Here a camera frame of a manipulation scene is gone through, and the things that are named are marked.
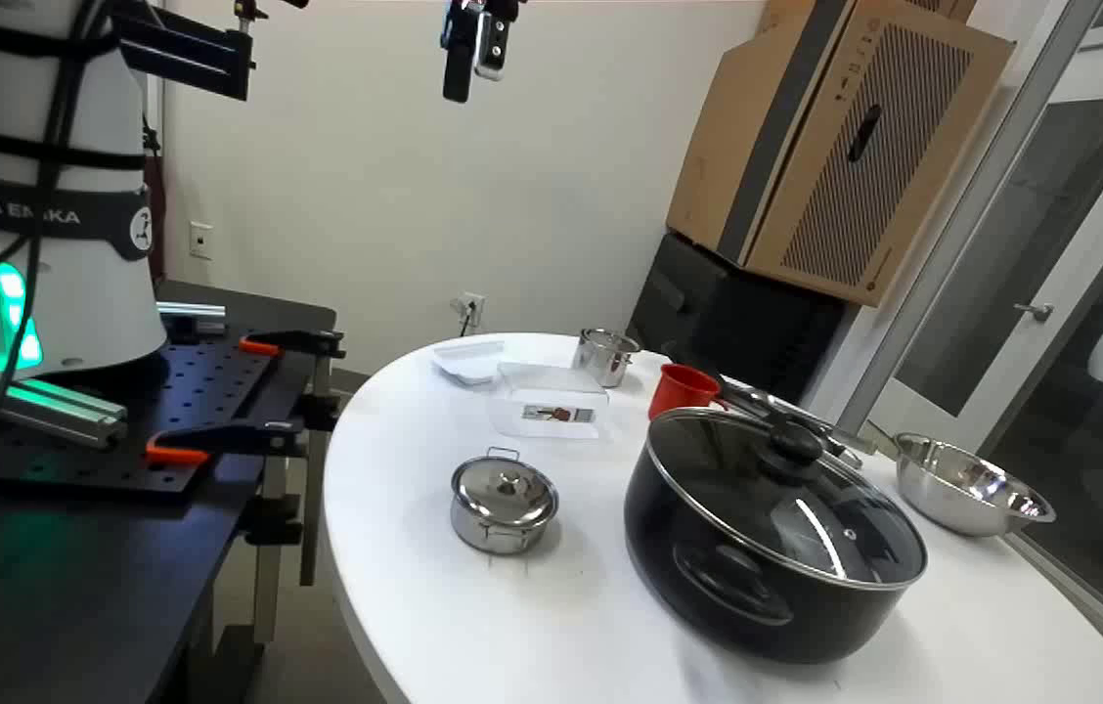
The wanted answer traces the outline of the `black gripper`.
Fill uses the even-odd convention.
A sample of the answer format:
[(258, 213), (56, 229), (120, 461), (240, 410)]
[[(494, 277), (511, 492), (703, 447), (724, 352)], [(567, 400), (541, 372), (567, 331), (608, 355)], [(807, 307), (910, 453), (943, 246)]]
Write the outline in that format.
[(438, 46), (447, 50), (441, 96), (464, 100), (472, 79), (495, 83), (508, 62), (508, 31), (525, 0), (447, 0)]

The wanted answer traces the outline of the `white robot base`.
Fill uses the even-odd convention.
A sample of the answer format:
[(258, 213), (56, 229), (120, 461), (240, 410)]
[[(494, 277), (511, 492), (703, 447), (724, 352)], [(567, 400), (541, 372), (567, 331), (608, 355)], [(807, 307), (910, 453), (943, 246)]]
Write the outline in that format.
[(0, 0), (0, 355), (22, 372), (130, 363), (164, 342), (147, 251), (146, 87), (113, 0)]

